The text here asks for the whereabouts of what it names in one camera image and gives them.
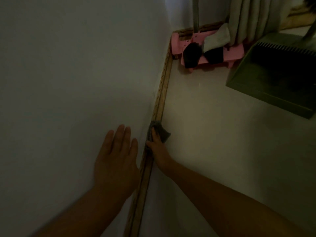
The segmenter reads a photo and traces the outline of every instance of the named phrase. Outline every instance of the person's left hand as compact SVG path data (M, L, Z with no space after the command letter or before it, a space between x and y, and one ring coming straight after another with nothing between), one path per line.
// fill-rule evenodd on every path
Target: person's left hand
M110 130L105 136L94 167L95 187L105 192L114 192L127 199L140 181L136 166L137 140L131 142L131 128L120 125L113 138Z

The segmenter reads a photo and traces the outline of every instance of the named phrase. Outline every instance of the white tile floor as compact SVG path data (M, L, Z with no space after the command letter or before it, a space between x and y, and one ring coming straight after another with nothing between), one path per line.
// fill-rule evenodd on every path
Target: white tile floor
M170 155L316 233L316 117L232 90L228 73L219 67L190 74L173 62L163 115ZM140 236L217 235L154 165Z

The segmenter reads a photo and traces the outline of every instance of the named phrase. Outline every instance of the brown skirting board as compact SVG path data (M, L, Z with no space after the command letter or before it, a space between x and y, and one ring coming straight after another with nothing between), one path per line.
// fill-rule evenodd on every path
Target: brown skirting board
M171 43L169 43L167 55L166 55L166 59L165 59L165 63L164 63L163 71L161 75L161 80L159 84L159 89L157 93L157 98L155 102L155 107L154 107L153 115L151 118L152 120L161 121L162 119L171 67L172 67L172 54L171 54ZM146 194L147 194L153 162L154 162L153 157L147 155L146 149L144 149L143 158L140 164L141 180L133 195L130 212L128 214L128 221L127 221L125 231L124 231L125 237L138 236L140 224L142 221L142 215L143 215L143 210L145 206Z
M315 20L315 15L310 13L291 13L285 23L281 26L281 29L290 29L300 26L309 26ZM213 24L207 24L200 26L200 32L211 31L220 28L223 22L217 22ZM180 34L181 39L189 39L192 36L193 28L187 28L176 31ZM167 95L169 77L172 67L173 59L178 59L178 56L172 56L171 43L169 43L167 55L161 75L160 85L157 93L156 103L152 115L152 120L161 121L163 109L165 106L165 99ZM149 179L154 159L152 156L147 155L146 149L143 152L143 158L140 164L141 180L133 195L132 204L128 214L128 221L125 227L125 237L138 237L139 229L142 221L143 210L145 206L145 200L147 195L147 189L149 185Z

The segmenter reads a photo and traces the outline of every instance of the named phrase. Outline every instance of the curtain fold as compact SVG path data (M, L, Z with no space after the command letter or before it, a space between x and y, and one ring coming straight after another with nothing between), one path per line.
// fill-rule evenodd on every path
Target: curtain fold
M231 0L228 28L230 45L258 40L279 30L292 0Z

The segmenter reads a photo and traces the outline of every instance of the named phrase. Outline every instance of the hand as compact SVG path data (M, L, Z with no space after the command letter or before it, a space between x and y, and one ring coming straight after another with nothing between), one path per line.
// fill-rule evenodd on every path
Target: hand
M146 145L152 150L157 166L166 174L166 171L173 163L173 159L170 157L165 145L161 142L160 136L156 134L154 128L151 129L151 134L153 136L153 142L147 141Z
M131 128L120 125L115 133L105 136L94 167L95 187L105 193L115 193L124 201L132 195L140 181L136 166L137 140L131 142Z

